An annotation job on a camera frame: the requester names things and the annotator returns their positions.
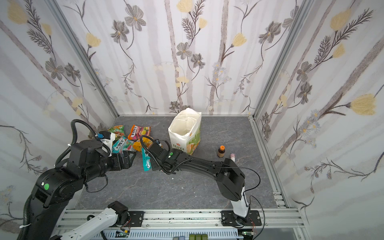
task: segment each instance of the teal candy bag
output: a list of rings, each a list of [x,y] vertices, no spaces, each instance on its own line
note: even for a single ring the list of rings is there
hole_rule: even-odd
[[[144,171],[149,171],[151,169],[151,161],[148,154],[145,152],[144,148],[141,148],[141,155],[143,156],[143,167]]]

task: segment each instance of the yellow flower print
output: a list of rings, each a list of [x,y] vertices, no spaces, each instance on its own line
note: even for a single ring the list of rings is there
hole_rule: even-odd
[[[338,57],[341,57],[342,55],[344,55],[344,53],[345,53],[344,45],[341,43],[341,44],[336,48],[336,50],[333,52],[332,57],[334,57],[334,58],[338,58]]]
[[[97,47],[101,42],[101,40],[95,37],[92,33],[87,33],[85,39],[87,40],[88,45],[91,47]]]
[[[51,28],[51,25],[49,24],[46,24],[46,23],[42,23],[41,26],[43,27],[44,31],[46,34],[48,34],[49,36],[52,35],[52,28]]]
[[[283,104],[283,107],[286,107],[286,106],[287,106],[287,96],[286,96],[286,95],[282,95],[282,96],[280,97],[280,99],[277,100],[277,105],[280,106],[281,103]]]
[[[376,98],[373,94],[366,94],[347,104],[347,107],[359,115],[374,115],[376,113],[374,111],[376,108],[375,102]]]
[[[188,13],[192,10],[192,0],[180,0],[176,7],[180,12]]]
[[[47,109],[49,111],[53,111],[55,109],[55,106],[53,106],[52,104],[48,104]]]
[[[340,12],[331,19],[331,28],[334,31],[339,31],[347,23],[349,16],[351,15],[351,10],[348,9],[345,12]]]
[[[83,99],[76,97],[72,101],[72,107],[76,108],[76,107],[78,107],[82,103],[83,103]]]
[[[207,25],[207,20],[204,18],[199,18],[199,28],[204,28]]]
[[[185,83],[189,83],[189,79],[188,78],[186,78],[186,77],[184,77],[184,76],[182,76],[182,77],[178,77],[178,78],[176,78],[176,80],[178,81],[178,82],[185,82]]]
[[[43,115],[49,117],[51,116],[51,113],[48,110],[43,110]]]
[[[232,45],[235,47],[243,45],[247,40],[242,33],[236,34],[235,38],[232,41]]]
[[[8,6],[8,18],[17,24],[24,24],[28,20],[23,8],[15,1],[10,1]]]

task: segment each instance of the white bracket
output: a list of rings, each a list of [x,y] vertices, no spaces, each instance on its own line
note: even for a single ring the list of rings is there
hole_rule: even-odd
[[[273,198],[276,201],[277,208],[279,208],[279,209],[287,208],[281,192],[273,192]]]

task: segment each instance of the candy bag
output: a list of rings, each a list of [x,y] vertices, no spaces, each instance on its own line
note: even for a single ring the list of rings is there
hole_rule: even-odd
[[[129,140],[136,141],[138,140],[142,135],[147,135],[151,133],[151,127],[140,127],[133,125],[131,128],[131,133],[128,136]]]
[[[123,151],[136,151],[133,148],[134,142],[128,140],[126,137],[122,136],[113,146],[112,153],[122,153]]]
[[[151,161],[150,161],[150,157],[148,156],[148,154],[145,152],[145,149],[143,148],[142,149],[142,152],[141,152],[142,156],[143,156],[143,167],[144,167],[144,171],[149,171],[152,166],[151,166]]]
[[[145,146],[147,147],[147,148],[149,148],[149,146],[152,144],[152,141],[151,140],[149,140],[148,138],[143,138],[143,143],[145,144]],[[134,149],[136,149],[137,151],[139,151],[139,152],[141,152],[141,148],[142,148],[142,146],[141,146],[141,142],[140,142],[140,140],[137,140],[134,144],[133,144],[133,148]]]
[[[118,125],[108,129],[108,132],[113,132],[116,134],[116,138],[124,136],[124,125]]]

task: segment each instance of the yellow snack bag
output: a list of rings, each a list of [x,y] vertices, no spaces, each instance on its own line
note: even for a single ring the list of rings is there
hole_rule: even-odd
[[[148,138],[143,138],[143,142],[145,144],[145,146],[147,148],[149,148],[149,146],[152,144],[152,141],[149,140]],[[136,151],[139,151],[141,152],[141,142],[140,142],[140,139],[137,140],[134,144],[133,144],[133,148],[136,149]]]

